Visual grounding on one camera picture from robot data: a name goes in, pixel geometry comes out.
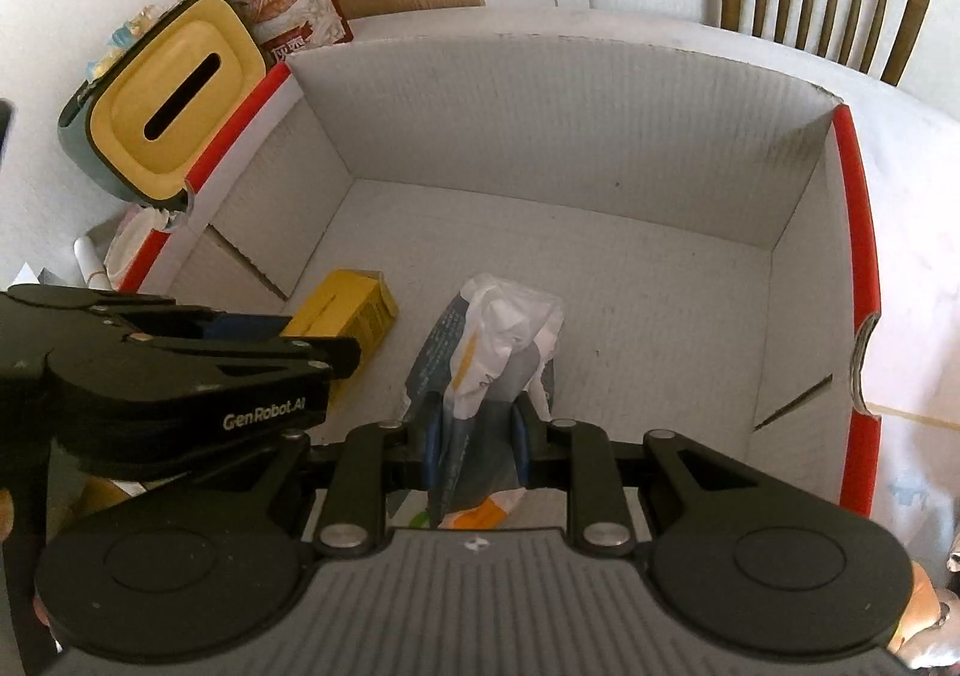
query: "yellow box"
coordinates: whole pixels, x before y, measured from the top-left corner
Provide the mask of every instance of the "yellow box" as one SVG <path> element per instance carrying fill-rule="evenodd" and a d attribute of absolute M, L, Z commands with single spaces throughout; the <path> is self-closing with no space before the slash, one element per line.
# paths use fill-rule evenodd
<path fill-rule="evenodd" d="M 360 344 L 360 366 L 347 380 L 330 384 L 332 404 L 360 374 L 397 319 L 397 304 L 383 273 L 334 270 L 284 328 L 287 337 L 351 337 Z"/>

